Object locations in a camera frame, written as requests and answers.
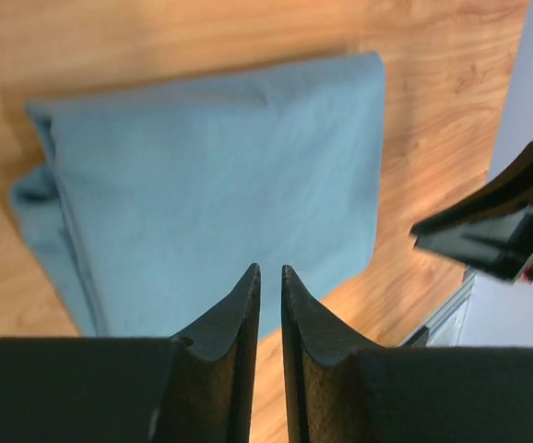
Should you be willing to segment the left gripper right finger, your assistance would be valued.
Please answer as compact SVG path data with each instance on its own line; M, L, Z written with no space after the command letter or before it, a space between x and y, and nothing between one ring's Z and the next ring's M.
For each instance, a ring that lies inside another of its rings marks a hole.
M383 347L282 270L292 442L533 442L533 348Z

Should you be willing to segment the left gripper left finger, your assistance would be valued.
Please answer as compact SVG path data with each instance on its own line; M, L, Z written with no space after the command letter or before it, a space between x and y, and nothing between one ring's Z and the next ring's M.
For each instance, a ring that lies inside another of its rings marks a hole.
M245 442L261 275L169 338L0 338L0 442Z

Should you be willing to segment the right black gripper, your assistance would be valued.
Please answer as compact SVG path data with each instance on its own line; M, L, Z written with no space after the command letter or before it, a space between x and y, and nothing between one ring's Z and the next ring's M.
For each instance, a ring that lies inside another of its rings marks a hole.
M487 185L410 233L419 249L533 285L533 141Z

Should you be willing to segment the grey-blue t shirt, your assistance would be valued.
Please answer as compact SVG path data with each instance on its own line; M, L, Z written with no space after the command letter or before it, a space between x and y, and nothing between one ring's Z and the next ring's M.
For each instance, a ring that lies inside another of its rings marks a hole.
M170 336L261 269L259 333L293 267L324 296L375 243L385 68L374 53L26 107L45 161L10 193L78 330Z

